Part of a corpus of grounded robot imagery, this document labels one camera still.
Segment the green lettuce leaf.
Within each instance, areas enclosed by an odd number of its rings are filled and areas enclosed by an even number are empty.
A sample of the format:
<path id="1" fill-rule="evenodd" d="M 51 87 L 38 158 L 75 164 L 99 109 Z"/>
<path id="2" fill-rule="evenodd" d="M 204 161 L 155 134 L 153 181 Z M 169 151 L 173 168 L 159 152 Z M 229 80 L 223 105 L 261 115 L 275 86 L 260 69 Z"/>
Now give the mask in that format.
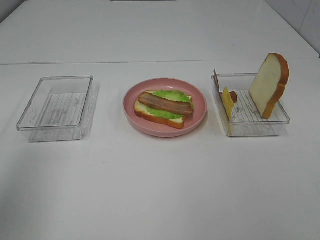
<path id="1" fill-rule="evenodd" d="M 184 112 L 183 114 L 174 113 L 171 111 L 166 111 L 162 109 L 156 109 L 152 108 L 150 106 L 146 106 L 145 109 L 149 114 L 154 115 L 155 117 L 167 119 L 167 120 L 175 120 L 183 118 L 185 115 L 190 115 L 193 113 L 193 103 L 192 103 L 192 97 L 189 95 L 186 95 L 184 92 L 180 90 L 148 90 L 148 93 L 158 96 L 160 98 L 164 98 L 170 101 L 174 102 L 182 102 L 182 103 L 188 103 L 190 105 L 191 111 Z"/>

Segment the upright bread slice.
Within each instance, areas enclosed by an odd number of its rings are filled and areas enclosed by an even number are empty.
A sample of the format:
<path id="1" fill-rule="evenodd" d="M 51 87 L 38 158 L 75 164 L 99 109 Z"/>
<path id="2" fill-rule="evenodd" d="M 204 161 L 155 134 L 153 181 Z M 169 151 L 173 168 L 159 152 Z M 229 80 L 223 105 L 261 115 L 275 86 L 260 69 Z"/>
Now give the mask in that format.
<path id="1" fill-rule="evenodd" d="M 269 53 L 249 88 L 249 94 L 263 119 L 271 117 L 276 103 L 285 92 L 290 71 L 279 53 Z"/>

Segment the yellow cheese slice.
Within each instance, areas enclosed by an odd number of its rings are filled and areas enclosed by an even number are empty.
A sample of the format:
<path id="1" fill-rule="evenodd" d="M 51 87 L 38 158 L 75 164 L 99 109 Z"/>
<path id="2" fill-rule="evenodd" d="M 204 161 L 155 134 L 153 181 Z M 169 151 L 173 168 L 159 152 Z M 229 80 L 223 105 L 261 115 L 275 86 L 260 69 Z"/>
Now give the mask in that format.
<path id="1" fill-rule="evenodd" d="M 232 100 L 232 96 L 229 92 L 228 87 L 225 87 L 223 92 L 222 92 L 222 102 L 226 111 L 227 115 L 227 120 L 228 120 L 228 135 L 232 135 L 232 126 L 231 126 L 231 121 L 232 121 L 232 110 L 234 107 L 234 102 Z"/>

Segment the pink round plate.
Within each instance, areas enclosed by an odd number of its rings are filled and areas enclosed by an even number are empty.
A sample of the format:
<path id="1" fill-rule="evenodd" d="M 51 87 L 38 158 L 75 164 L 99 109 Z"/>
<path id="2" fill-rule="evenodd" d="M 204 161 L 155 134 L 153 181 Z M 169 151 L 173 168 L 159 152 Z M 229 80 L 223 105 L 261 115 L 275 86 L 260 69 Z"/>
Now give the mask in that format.
<path id="1" fill-rule="evenodd" d="M 138 96 L 147 90 L 180 90 L 184 92 L 192 97 L 193 115 L 186 117 L 181 129 L 138 117 L 134 112 L 134 104 Z M 128 121 L 137 130 L 155 137 L 172 138 L 185 135 L 199 126 L 207 113 L 207 101 L 202 92 L 188 82 L 175 78 L 154 78 L 138 83 L 128 90 L 123 99 L 123 109 Z"/>

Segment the clear plastic container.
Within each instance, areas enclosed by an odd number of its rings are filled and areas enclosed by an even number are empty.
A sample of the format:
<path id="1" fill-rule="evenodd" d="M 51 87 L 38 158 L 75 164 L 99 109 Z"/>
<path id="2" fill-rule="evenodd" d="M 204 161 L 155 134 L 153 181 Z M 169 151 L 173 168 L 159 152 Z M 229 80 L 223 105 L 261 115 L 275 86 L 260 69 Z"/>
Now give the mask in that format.
<path id="1" fill-rule="evenodd" d="M 256 77 L 256 73 L 217 73 L 220 91 L 228 87 L 230 92 L 236 92 L 237 102 L 232 109 L 231 130 L 228 135 L 228 119 L 223 104 L 222 95 L 219 94 L 214 82 L 214 74 L 211 76 L 214 87 L 213 97 L 219 112 L 219 116 L 228 137 L 264 137 L 279 136 L 290 118 L 280 102 L 275 104 L 273 112 L 268 119 L 261 117 L 254 101 L 249 94 L 249 88 Z"/>
<path id="2" fill-rule="evenodd" d="M 16 129 L 30 143 L 85 139 L 91 132 L 99 90 L 91 75 L 43 77 Z"/>

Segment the bacon strip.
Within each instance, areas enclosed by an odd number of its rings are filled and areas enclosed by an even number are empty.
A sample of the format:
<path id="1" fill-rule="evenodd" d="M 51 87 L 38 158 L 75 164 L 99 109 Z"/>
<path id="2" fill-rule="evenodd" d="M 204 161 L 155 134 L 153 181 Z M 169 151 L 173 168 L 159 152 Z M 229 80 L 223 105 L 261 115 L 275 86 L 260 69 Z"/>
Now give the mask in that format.
<path id="1" fill-rule="evenodd" d="M 193 108 L 190 102 L 169 100 L 146 91 L 141 93 L 137 100 L 152 109 L 170 112 L 173 114 L 190 115 L 193 113 Z"/>
<path id="2" fill-rule="evenodd" d="M 214 69 L 213 70 L 213 79 L 214 79 L 214 83 L 216 85 L 216 89 L 218 90 L 218 93 L 220 95 L 222 95 L 222 92 L 220 91 L 220 85 L 219 85 L 219 81 L 218 81 L 218 75 L 217 75 L 217 72 L 216 70 Z M 231 96 L 231 99 L 233 101 L 233 103 L 236 103 L 238 101 L 238 96 L 237 96 L 237 93 L 235 91 L 230 91 L 229 92 L 230 96 Z"/>

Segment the clear right plastic container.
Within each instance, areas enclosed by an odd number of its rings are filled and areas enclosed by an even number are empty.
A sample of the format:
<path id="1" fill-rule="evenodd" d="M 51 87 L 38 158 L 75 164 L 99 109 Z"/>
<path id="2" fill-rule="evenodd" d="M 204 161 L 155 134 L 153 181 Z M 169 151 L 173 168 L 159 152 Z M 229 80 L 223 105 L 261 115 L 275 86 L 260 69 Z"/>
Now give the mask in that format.
<path id="1" fill-rule="evenodd" d="M 290 118 L 280 102 L 275 104 L 273 112 L 268 119 L 261 117 L 254 101 L 249 94 L 249 88 L 256 77 L 256 73 L 217 73 L 220 91 L 228 87 L 230 92 L 236 92 L 237 102 L 232 109 L 231 130 L 228 135 L 228 119 L 223 104 L 222 95 L 219 94 L 214 82 L 214 74 L 211 76 L 214 87 L 213 97 L 219 112 L 219 116 L 228 137 L 264 137 L 279 136 Z"/>

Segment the bread slice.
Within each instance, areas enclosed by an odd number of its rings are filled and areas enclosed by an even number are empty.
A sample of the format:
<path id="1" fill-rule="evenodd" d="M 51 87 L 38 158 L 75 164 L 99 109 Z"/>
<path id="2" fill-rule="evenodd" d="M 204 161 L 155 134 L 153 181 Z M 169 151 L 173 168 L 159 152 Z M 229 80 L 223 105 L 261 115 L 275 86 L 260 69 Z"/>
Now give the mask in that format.
<path id="1" fill-rule="evenodd" d="M 279 53 L 269 53 L 249 88 L 249 94 L 263 119 L 271 117 L 276 103 L 285 92 L 290 71 Z"/>
<path id="2" fill-rule="evenodd" d="M 153 122 L 153 123 L 158 123 L 158 124 L 162 124 L 162 125 L 166 125 L 172 128 L 176 128 L 176 129 L 182 129 L 184 127 L 184 122 L 187 116 L 192 115 L 185 115 L 183 118 L 178 118 L 178 119 L 164 119 L 161 117 L 156 117 L 150 113 L 148 113 L 146 111 L 146 106 L 143 103 L 140 103 L 138 101 L 138 99 L 135 101 L 134 103 L 134 112 L 135 114 L 140 117 L 143 118 L 147 121 Z"/>

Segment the clear left plastic container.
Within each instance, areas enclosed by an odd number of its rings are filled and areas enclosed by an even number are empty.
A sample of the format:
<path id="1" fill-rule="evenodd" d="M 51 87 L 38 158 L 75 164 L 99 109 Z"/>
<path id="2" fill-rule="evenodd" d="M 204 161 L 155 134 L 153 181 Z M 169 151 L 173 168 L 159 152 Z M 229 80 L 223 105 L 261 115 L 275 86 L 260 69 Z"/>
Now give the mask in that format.
<path id="1" fill-rule="evenodd" d="M 99 90 L 91 75 L 43 77 L 16 129 L 30 143 L 85 139 L 91 132 Z"/>

